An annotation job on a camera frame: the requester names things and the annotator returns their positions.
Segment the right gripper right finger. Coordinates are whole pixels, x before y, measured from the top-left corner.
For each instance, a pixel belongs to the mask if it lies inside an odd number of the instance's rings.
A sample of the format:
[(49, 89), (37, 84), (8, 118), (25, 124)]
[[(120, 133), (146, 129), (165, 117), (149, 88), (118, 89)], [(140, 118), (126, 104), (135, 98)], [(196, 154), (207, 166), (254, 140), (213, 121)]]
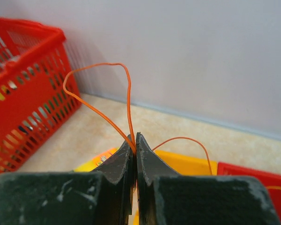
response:
[(184, 176), (136, 135), (141, 225), (278, 225), (265, 186), (252, 176)]

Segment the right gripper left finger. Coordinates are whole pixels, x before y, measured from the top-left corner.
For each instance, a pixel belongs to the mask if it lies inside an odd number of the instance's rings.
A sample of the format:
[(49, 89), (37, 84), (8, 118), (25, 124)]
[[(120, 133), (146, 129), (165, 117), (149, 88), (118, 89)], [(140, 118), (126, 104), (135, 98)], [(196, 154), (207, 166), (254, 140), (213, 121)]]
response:
[(127, 142), (90, 172), (0, 175), (0, 225), (126, 225), (134, 156)]

